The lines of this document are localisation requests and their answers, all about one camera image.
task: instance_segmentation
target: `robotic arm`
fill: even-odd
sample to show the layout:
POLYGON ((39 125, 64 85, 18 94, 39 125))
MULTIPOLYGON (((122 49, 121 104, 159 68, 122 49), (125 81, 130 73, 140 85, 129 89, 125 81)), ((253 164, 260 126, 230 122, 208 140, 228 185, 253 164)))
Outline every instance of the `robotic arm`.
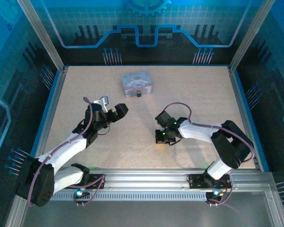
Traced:
POLYGON ((161 112, 155 120, 162 127, 161 130, 155 131, 156 143, 174 145, 183 138, 193 138, 212 143, 215 146, 219 158, 205 170, 202 179, 200 179, 209 187, 217 184, 217 181, 232 169, 239 168, 251 152, 239 137, 253 146, 247 136, 232 121, 209 126, 190 122, 185 117, 176 120, 165 111, 161 112))
POLYGON ((128 109, 125 104, 116 105, 116 111, 113 112, 112 110, 107 109, 108 103, 108 97, 103 96, 91 104, 91 124, 89 128, 79 136, 79 134, 81 134, 88 126, 90 120, 91 112, 88 106, 85 111, 84 120, 78 124, 78 126, 72 131, 72 134, 66 139, 65 142, 69 143, 59 148, 55 154, 50 156, 51 152, 54 150, 53 149, 38 158, 27 157, 24 160, 21 171, 19 172, 16 194, 24 199, 28 199, 32 179, 37 169, 48 156, 50 156, 50 159, 46 161, 44 166, 42 166, 36 179, 31 195, 32 203, 41 207, 50 200, 54 193, 65 187, 74 184, 77 186, 86 185, 90 179, 89 169, 85 166, 72 164, 64 170, 60 170, 60 168, 74 155, 90 146, 98 137, 99 130, 109 127, 111 123, 120 120, 127 114, 128 109))

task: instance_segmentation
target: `glass panel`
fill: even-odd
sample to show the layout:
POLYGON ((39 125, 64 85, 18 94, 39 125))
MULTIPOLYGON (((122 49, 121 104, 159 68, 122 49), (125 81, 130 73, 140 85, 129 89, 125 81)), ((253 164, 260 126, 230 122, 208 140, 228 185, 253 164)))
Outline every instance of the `glass panel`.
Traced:
POLYGON ((261 2, 32 1, 68 65, 229 64, 261 2))
POLYGON ((275 181, 284 182, 283 0, 275 1, 239 64, 238 73, 268 166, 275 173, 275 181))
POLYGON ((11 149, 31 153, 56 71, 17 1, 0 0, 0 226, 27 155, 11 149))

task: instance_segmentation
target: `purple cable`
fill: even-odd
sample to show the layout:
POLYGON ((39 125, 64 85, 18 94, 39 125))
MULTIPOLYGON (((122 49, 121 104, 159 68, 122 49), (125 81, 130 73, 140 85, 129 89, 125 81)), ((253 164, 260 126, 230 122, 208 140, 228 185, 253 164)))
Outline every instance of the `purple cable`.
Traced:
POLYGON ((92 116, 93 116, 93 111, 92 111, 92 108, 91 108, 91 102, 89 101, 88 98, 84 97, 83 100, 85 102, 87 102, 89 104, 89 109, 90 109, 90 118, 89 118, 89 123, 87 124, 86 128, 77 136, 75 136, 74 138, 68 140, 68 141, 65 141, 64 143, 60 144, 59 146, 57 146, 45 159, 44 161, 41 163, 41 165, 39 166, 39 168, 37 169, 34 177, 33 177, 33 180, 32 180, 32 183, 30 185, 30 188, 29 188, 29 191, 28 191, 28 196, 27 196, 27 204, 28 206, 32 206, 33 204, 31 203, 31 198, 32 198, 32 193, 33 193, 33 188, 34 188, 34 185, 36 183, 36 180, 37 180, 37 177, 38 175, 40 174, 40 170, 41 168, 45 165, 45 163, 51 159, 51 156, 54 155, 59 149, 61 149, 62 147, 64 147, 66 144, 68 143, 71 143, 73 142, 74 140, 76 140, 79 136, 81 136, 83 133, 85 133, 87 131, 87 129, 90 127, 90 124, 91 124, 91 121, 92 121, 92 116))
POLYGON ((239 215, 241 215, 241 216, 245 219, 245 221, 248 222, 251 226, 256 227, 246 216, 244 216, 244 215, 243 215, 240 211, 238 211, 236 208, 234 208, 233 206, 228 205, 228 204, 226 204, 226 203, 224 203, 223 205, 224 205, 224 206, 227 206, 228 208, 230 208, 230 209, 232 209, 232 210, 234 210, 234 211, 237 212, 239 215))
POLYGON ((95 183, 97 183, 97 182, 98 182, 99 180, 101 180, 102 178, 104 178, 104 175, 100 176, 97 180, 88 183, 87 185, 83 185, 83 186, 70 185, 69 187, 70 187, 70 188, 78 188, 78 189, 84 188, 84 189, 85 189, 85 188, 88 188, 88 187, 94 185, 95 183))
POLYGON ((104 182, 104 175, 102 175, 102 176, 101 176, 100 178, 98 178, 97 180, 95 180, 95 181, 93 181, 93 182, 87 184, 87 185, 91 186, 91 185, 95 184, 96 182, 98 182, 99 180, 101 180, 101 182, 100 182, 100 184, 99 184, 97 190, 96 190, 95 193, 93 194, 93 196, 90 198, 90 200, 88 200, 87 202, 82 202, 82 203, 79 203, 78 201, 74 200, 74 202, 75 202, 78 206, 79 206, 79 205, 81 205, 81 206, 87 205, 87 204, 89 204, 90 202, 92 202, 92 201, 94 200, 94 198, 95 198, 97 192, 99 191, 99 189, 100 189, 102 183, 104 182))
POLYGON ((208 125, 208 124, 198 124, 198 123, 193 123, 193 122, 191 122, 190 117, 191 117, 191 115, 192 115, 192 110, 191 110, 191 108, 190 108, 187 104, 185 104, 185 103, 180 103, 180 102, 171 103, 171 104, 168 104, 168 105, 163 109, 163 111, 165 111, 165 110, 167 109, 167 107, 169 107, 170 105, 173 105, 173 104, 181 104, 181 105, 186 106, 186 107, 189 109, 188 121, 189 121, 192 125, 198 126, 198 127, 204 127, 204 128, 220 129, 220 130, 223 130, 223 131, 229 133, 230 135, 232 135, 232 136, 238 138, 240 141, 242 141, 242 142, 250 149, 250 152, 251 152, 251 157, 248 158, 248 159, 246 159, 246 160, 243 161, 243 162, 248 162, 248 161, 250 161, 250 160, 252 160, 252 159, 254 158, 254 156, 255 156, 255 151, 254 151, 253 147, 252 147, 245 139, 243 139, 241 136, 239 136, 238 134, 236 134, 236 133, 234 133, 234 132, 232 132, 232 131, 230 131, 230 130, 228 130, 228 129, 225 129, 225 128, 223 128, 223 127, 220 127, 220 126, 208 125))

